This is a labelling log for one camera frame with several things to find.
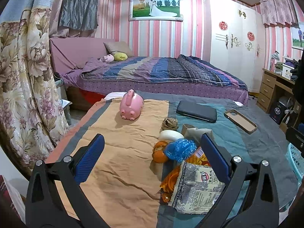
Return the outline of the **patterned snack bag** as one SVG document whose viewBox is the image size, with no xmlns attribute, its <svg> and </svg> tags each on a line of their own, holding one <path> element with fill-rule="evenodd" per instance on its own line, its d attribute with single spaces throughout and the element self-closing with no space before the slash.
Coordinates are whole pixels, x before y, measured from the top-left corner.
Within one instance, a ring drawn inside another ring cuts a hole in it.
<svg viewBox="0 0 304 228">
<path fill-rule="evenodd" d="M 205 215 L 224 188 L 211 167 L 183 161 L 169 206 L 181 214 Z"/>
</svg>

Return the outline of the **blue plastic bag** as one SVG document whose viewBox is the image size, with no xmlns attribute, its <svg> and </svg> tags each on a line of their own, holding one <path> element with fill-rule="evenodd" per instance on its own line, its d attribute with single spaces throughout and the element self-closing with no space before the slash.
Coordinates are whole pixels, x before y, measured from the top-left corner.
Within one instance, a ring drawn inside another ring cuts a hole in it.
<svg viewBox="0 0 304 228">
<path fill-rule="evenodd" d="M 196 151 L 196 149 L 197 146 L 193 140 L 178 139 L 166 146 L 164 154 L 170 160 L 180 163 L 190 157 Z"/>
</svg>

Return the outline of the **white plastic wrapper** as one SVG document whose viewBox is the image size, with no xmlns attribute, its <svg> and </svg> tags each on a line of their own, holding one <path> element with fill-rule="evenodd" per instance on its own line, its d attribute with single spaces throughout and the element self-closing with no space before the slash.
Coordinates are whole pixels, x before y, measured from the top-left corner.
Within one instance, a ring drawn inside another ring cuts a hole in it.
<svg viewBox="0 0 304 228">
<path fill-rule="evenodd" d="M 174 142 L 178 139 L 184 139 L 184 136 L 174 130 L 163 130 L 162 132 L 160 132 L 159 135 L 159 141 L 170 141 L 170 142 Z"/>
</svg>

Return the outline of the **brown paper ball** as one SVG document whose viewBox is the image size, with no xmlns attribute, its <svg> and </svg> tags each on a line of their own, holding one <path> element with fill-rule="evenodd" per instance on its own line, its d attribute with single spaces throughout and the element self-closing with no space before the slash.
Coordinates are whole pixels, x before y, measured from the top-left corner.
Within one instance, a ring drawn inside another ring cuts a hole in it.
<svg viewBox="0 0 304 228">
<path fill-rule="evenodd" d="M 172 117 L 166 117 L 162 121 L 162 130 L 174 130 L 177 131 L 178 129 L 178 119 Z"/>
</svg>

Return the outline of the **orange snack wrapper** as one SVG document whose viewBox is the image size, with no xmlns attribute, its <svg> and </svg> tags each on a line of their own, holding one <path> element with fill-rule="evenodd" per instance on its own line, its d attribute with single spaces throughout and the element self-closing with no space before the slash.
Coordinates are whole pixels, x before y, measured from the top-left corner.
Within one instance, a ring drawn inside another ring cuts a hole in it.
<svg viewBox="0 0 304 228">
<path fill-rule="evenodd" d="M 196 151 L 185 160 L 187 163 L 191 163 L 194 165 L 208 166 L 210 167 L 210 163 L 204 154 L 201 146 L 199 146 Z M 162 181 L 160 184 L 160 188 L 162 190 L 161 198 L 162 201 L 166 204 L 170 202 L 171 196 L 173 194 L 175 185 L 177 183 L 177 179 L 179 176 L 181 166 L 176 166 Z"/>
</svg>

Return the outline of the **light blue trash basket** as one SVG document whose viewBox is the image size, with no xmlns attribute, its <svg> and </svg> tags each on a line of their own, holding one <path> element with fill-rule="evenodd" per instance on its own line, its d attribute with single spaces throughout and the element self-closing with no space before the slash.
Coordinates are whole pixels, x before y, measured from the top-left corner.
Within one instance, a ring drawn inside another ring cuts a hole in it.
<svg viewBox="0 0 304 228">
<path fill-rule="evenodd" d="M 304 161 L 301 152 L 291 143 L 287 146 L 286 158 L 296 175 L 298 187 L 300 187 L 303 178 Z"/>
</svg>

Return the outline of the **black box under desk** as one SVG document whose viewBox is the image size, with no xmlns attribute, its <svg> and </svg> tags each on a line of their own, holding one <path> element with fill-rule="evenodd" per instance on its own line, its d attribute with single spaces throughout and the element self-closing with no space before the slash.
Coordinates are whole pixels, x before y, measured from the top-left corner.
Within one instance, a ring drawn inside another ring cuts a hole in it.
<svg viewBox="0 0 304 228">
<path fill-rule="evenodd" d="M 280 102 L 277 102 L 271 106 L 270 109 L 270 117 L 273 119 L 278 125 L 282 122 L 285 116 L 285 110 L 287 107 Z"/>
</svg>

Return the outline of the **tan phone case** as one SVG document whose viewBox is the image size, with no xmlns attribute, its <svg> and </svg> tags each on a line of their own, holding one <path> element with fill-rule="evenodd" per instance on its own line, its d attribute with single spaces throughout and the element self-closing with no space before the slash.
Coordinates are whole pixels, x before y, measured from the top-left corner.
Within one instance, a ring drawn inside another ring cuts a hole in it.
<svg viewBox="0 0 304 228">
<path fill-rule="evenodd" d="M 224 116 L 247 134 L 252 134 L 257 130 L 257 125 L 253 121 L 235 109 L 225 111 Z"/>
</svg>

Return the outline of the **black glasses case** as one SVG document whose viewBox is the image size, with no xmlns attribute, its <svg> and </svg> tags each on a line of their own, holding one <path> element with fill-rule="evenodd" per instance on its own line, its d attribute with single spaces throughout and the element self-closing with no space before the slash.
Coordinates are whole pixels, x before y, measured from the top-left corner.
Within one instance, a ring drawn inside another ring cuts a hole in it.
<svg viewBox="0 0 304 228">
<path fill-rule="evenodd" d="M 185 100 L 179 102 L 176 113 L 209 123 L 217 121 L 217 110 L 215 108 Z"/>
</svg>

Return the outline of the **pink piggy bank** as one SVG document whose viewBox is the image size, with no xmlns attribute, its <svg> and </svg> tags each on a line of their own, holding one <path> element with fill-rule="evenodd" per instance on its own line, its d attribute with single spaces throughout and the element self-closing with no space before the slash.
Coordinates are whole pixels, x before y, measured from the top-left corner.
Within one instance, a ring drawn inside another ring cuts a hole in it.
<svg viewBox="0 0 304 228">
<path fill-rule="evenodd" d="M 120 116 L 124 120 L 134 121 L 141 115 L 144 99 L 133 89 L 124 94 L 120 103 Z"/>
</svg>

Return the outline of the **striped plaid quilt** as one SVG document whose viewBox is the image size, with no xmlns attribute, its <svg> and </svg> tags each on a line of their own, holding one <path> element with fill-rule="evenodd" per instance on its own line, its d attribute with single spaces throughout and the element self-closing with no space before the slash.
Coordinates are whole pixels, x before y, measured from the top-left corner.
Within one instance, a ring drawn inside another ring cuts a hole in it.
<svg viewBox="0 0 304 228">
<path fill-rule="evenodd" d="M 131 57 L 103 63 L 87 61 L 81 72 L 85 81 L 132 81 L 136 83 L 191 83 L 248 90 L 244 81 L 194 56 L 177 58 Z"/>
</svg>

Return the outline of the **pink plush toy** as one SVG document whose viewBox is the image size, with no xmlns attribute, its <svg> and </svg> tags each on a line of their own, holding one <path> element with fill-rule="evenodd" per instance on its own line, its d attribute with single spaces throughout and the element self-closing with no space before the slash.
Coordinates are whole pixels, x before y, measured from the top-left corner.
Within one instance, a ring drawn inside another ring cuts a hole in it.
<svg viewBox="0 0 304 228">
<path fill-rule="evenodd" d="M 103 62 L 103 63 L 111 63 L 114 61 L 114 56 L 111 54 L 105 55 L 101 58 L 99 58 L 99 61 Z"/>
</svg>

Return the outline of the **pink window valance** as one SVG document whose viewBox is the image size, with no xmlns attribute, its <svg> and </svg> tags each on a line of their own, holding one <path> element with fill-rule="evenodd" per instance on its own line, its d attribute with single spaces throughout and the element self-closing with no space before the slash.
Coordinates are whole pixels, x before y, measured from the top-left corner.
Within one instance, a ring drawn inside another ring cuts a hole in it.
<svg viewBox="0 0 304 228">
<path fill-rule="evenodd" d="M 259 0 L 264 25 L 296 25 L 298 19 L 292 0 Z"/>
</svg>

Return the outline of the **grey hanging cloth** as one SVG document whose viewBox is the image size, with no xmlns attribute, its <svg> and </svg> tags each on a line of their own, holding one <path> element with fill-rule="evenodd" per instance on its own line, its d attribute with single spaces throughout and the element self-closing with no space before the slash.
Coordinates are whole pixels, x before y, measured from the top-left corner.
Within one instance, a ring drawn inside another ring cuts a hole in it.
<svg viewBox="0 0 304 228">
<path fill-rule="evenodd" d="M 63 0 L 59 25 L 73 30 L 97 28 L 98 0 Z"/>
</svg>

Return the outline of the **framed wedding photo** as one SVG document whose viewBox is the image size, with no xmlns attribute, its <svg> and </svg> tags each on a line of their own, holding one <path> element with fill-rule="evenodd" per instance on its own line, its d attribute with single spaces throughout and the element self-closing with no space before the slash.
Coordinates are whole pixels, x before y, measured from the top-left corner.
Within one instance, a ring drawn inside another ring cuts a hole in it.
<svg viewBox="0 0 304 228">
<path fill-rule="evenodd" d="M 183 21 L 181 0 L 130 0 L 129 20 Z"/>
</svg>

